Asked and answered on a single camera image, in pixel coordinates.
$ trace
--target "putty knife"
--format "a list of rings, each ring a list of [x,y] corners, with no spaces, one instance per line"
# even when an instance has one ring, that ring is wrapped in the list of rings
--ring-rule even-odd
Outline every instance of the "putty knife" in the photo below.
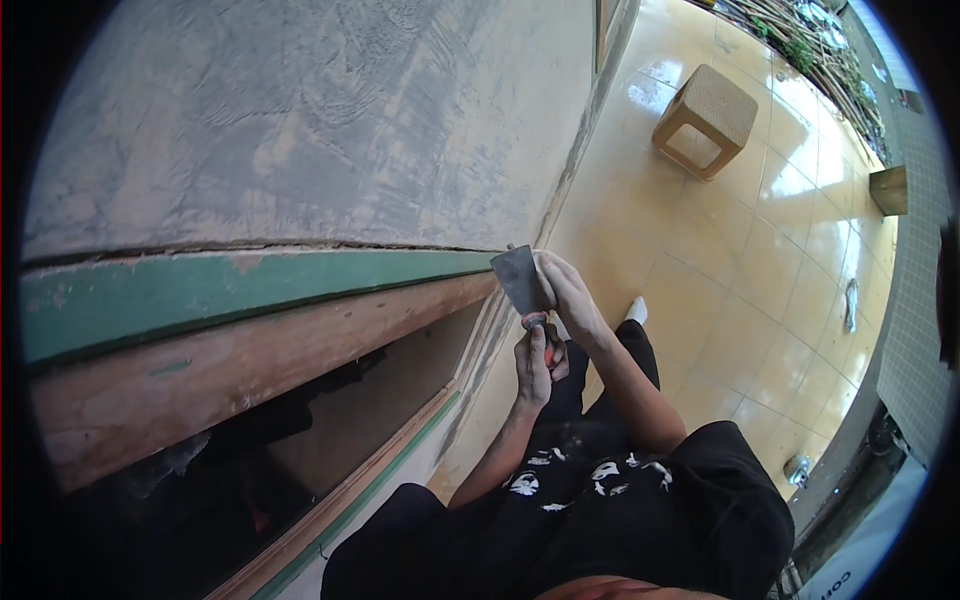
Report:
[[[520,313],[520,323],[528,331],[536,325],[543,327],[546,333],[546,315],[550,310],[550,300],[547,299],[540,280],[537,278],[537,265],[534,264],[534,255],[530,246],[519,246],[490,259],[493,272],[500,281],[510,303]],[[554,367],[553,344],[549,336],[546,338],[546,349],[543,351],[543,362],[547,367]]]

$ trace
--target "tool handle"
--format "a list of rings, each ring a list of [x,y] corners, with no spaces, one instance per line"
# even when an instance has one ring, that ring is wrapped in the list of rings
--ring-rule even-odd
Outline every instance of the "tool handle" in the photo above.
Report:
[[[523,328],[527,331],[533,331],[534,327],[537,325],[543,327],[543,337],[546,338],[546,346],[543,349],[543,363],[547,366],[548,369],[553,369],[556,365],[553,364],[553,353],[554,347],[553,342],[550,340],[550,336],[546,332],[546,313],[545,312],[536,312],[530,313],[526,317],[520,320],[520,324],[523,325]]]

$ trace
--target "forearm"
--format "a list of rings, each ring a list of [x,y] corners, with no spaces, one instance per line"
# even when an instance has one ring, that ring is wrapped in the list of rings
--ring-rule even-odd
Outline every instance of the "forearm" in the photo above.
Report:
[[[539,413],[540,409],[524,398],[516,399],[493,443],[450,498],[447,508],[454,509],[479,498],[502,484],[519,467]]]
[[[668,454],[686,438],[684,422],[605,324],[584,343],[637,447]]]

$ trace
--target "black pants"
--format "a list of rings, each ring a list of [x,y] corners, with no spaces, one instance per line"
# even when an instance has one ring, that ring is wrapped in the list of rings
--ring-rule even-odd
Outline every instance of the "black pants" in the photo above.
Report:
[[[651,383],[660,389],[660,375],[657,373],[657,360],[654,358],[654,349],[650,346],[647,333],[643,326],[630,319],[624,321],[616,329],[616,339],[634,357],[640,369],[647,375]],[[569,355],[570,374],[560,381],[553,383],[550,391],[550,401],[547,402],[534,427],[553,425],[572,420],[594,420],[613,424],[621,424],[619,412],[613,403],[613,398],[604,390],[600,398],[587,410],[584,415],[584,388],[587,386],[587,353],[575,342],[566,343]]]

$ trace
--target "left hand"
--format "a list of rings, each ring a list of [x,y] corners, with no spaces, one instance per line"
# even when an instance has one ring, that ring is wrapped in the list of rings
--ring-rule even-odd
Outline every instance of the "left hand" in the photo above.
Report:
[[[550,389],[554,381],[563,379],[570,373],[566,356],[566,344],[557,335],[557,328],[547,324],[549,333],[537,325],[516,343],[516,378],[518,381],[517,400],[529,402],[536,408],[543,408],[550,401]],[[543,362],[543,350],[546,348],[546,336],[554,346],[551,372]]]

